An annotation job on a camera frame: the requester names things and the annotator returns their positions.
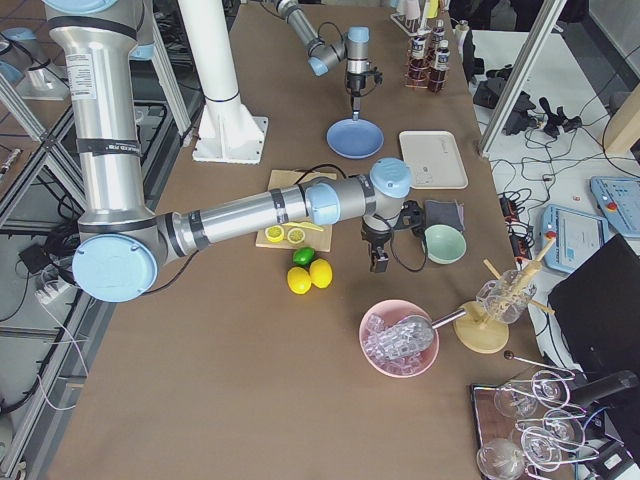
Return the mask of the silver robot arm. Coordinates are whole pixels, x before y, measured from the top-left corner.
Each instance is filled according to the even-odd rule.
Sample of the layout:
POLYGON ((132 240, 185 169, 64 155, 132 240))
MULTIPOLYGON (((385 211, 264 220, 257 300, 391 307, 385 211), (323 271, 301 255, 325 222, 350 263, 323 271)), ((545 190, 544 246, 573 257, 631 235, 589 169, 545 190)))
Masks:
POLYGON ((346 62, 345 89, 350 97, 351 118, 361 119, 361 100, 383 81, 382 72, 369 58, 370 30, 352 26, 343 33, 333 22, 338 38, 330 42, 315 28, 298 1, 271 1, 274 14, 287 23, 304 45, 308 64, 318 77, 327 74, 341 62, 346 62))
MULTIPOLYGON (((310 219, 317 225, 362 217, 371 271, 384 272, 385 244, 408 210, 411 173, 402 160, 383 158, 370 173, 326 177, 269 190, 209 210, 156 215, 146 206, 136 137, 130 58, 154 50, 148 33, 150 1, 43 1, 50 35, 63 49, 70 82, 86 208, 78 220, 80 245, 72 259, 76 284, 92 297, 125 302, 145 293, 162 266, 210 245, 267 227, 310 219)), ((359 117, 364 79, 379 71, 368 58, 369 30, 350 27, 327 44, 297 1, 273 1, 277 15, 303 42, 321 76, 346 59, 356 132, 376 127, 359 117)), ((179 1, 205 104, 194 151, 197 161, 257 164, 268 128, 241 102, 221 1, 179 1)))

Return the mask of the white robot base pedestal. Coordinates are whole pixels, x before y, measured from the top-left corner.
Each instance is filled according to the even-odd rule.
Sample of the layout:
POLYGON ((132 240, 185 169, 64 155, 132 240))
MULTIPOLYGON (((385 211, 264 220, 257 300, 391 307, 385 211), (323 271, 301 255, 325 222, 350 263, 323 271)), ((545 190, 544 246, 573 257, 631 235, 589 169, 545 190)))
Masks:
POLYGON ((255 165, 268 119, 242 103, 222 3, 185 0, 179 8, 205 99, 193 158, 255 165))

